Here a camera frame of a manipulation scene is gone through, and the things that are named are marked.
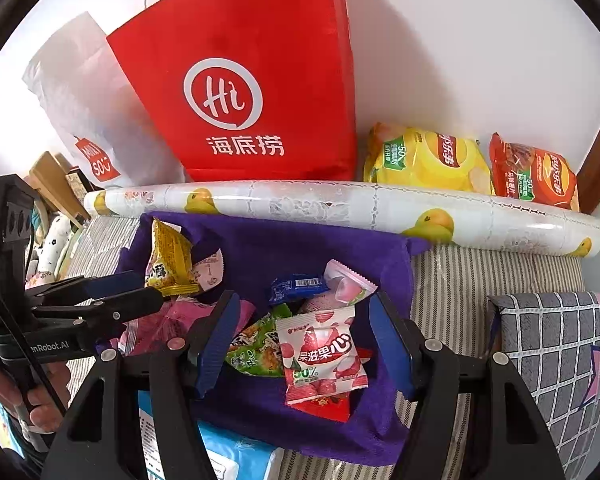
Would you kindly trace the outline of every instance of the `purple towel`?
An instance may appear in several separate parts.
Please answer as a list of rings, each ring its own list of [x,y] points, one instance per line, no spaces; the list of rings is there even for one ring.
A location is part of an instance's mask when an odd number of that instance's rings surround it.
[[[183,227],[194,243],[194,261],[218,248],[224,256],[224,282],[200,299],[215,301],[230,289],[267,313],[269,285],[293,273],[322,274],[335,258],[385,290],[404,317],[413,295],[411,255],[429,247],[419,238],[299,222],[254,220],[230,216],[156,213],[156,218]],[[142,215],[131,247],[122,249],[116,272],[144,272],[151,252],[152,216]],[[223,365],[216,387],[192,412],[202,420],[236,433],[305,455],[382,466],[393,464],[407,436],[398,419],[395,386],[382,363],[368,320],[368,300],[356,305],[351,330],[357,346],[374,357],[365,370],[369,387],[352,392],[352,413],[346,424],[299,412],[284,405],[283,378],[251,377]]]

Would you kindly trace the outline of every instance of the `cushion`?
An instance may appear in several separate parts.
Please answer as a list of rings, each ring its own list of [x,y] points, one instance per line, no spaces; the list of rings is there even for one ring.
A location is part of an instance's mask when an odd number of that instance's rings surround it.
[[[600,294],[556,292],[490,297],[502,351],[516,365],[576,478],[600,418]]]

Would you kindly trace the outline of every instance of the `yellow snack packet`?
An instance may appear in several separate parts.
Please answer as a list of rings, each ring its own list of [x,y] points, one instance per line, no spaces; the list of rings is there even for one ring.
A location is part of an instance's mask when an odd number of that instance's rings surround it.
[[[191,242],[155,218],[151,240],[153,248],[144,273],[144,286],[154,286],[163,296],[199,292],[191,262]]]
[[[394,124],[371,128],[364,180],[494,194],[475,140]]]

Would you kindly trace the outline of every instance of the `striped fabric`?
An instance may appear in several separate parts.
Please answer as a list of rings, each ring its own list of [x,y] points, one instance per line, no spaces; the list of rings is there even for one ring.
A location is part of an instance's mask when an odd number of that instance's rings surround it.
[[[80,237],[69,276],[104,276],[113,272],[118,251],[128,246],[137,227],[136,219],[94,218]],[[454,352],[475,357],[487,351],[487,296],[585,290],[578,258],[435,246],[414,258],[413,271],[411,319],[425,337],[434,337]],[[80,361],[70,364],[72,393],[90,367],[89,362]],[[458,478],[460,473],[469,406],[469,395],[459,396],[455,438],[444,473],[447,480]],[[415,405],[398,393],[396,410],[408,424]],[[391,465],[360,466],[288,450],[280,468],[280,480],[385,480],[391,471]]]

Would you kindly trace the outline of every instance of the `finger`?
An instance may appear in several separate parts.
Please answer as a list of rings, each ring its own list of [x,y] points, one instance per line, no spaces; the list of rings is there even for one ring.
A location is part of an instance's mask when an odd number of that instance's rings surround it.
[[[46,365],[46,369],[48,370],[47,375],[58,381],[63,381],[64,386],[67,386],[69,380],[71,380],[71,370],[65,363],[49,363]]]
[[[62,384],[61,380],[54,380],[53,377],[51,377],[50,379],[51,385],[58,394],[58,397],[60,397],[62,403],[65,406],[67,406],[67,404],[69,403],[69,399],[71,398],[71,394],[69,393],[69,390],[66,389],[66,385]],[[41,406],[43,404],[51,405],[54,403],[51,399],[51,396],[49,395],[49,392],[44,386],[36,386],[32,390],[29,390],[29,393],[27,393],[27,398],[33,406]]]
[[[62,403],[67,406],[71,395],[66,386],[71,379],[71,372],[64,363],[50,363],[47,365],[49,381]],[[27,393],[27,399],[33,406],[52,404],[53,400],[46,388],[42,385],[35,387]]]
[[[62,415],[55,406],[45,404],[29,414],[31,423],[43,431],[57,431],[62,424]]]
[[[0,397],[12,406],[22,403],[22,394],[9,376],[0,370]]]

